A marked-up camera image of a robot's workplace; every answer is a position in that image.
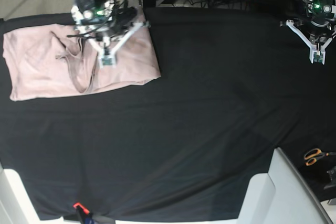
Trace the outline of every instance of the electronics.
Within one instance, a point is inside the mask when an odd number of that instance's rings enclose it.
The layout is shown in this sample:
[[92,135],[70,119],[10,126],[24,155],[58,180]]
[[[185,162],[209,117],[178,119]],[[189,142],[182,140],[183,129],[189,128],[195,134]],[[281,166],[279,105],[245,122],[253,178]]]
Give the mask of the electronics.
[[325,64],[325,50],[336,37],[335,0],[293,0],[295,19],[288,26],[310,48],[311,63]]
[[[118,0],[73,0],[71,14],[79,34],[68,37],[86,39],[98,52],[98,63],[117,64],[116,53],[141,27],[148,23],[135,22],[138,11],[119,4]],[[111,41],[118,43],[110,49]]]

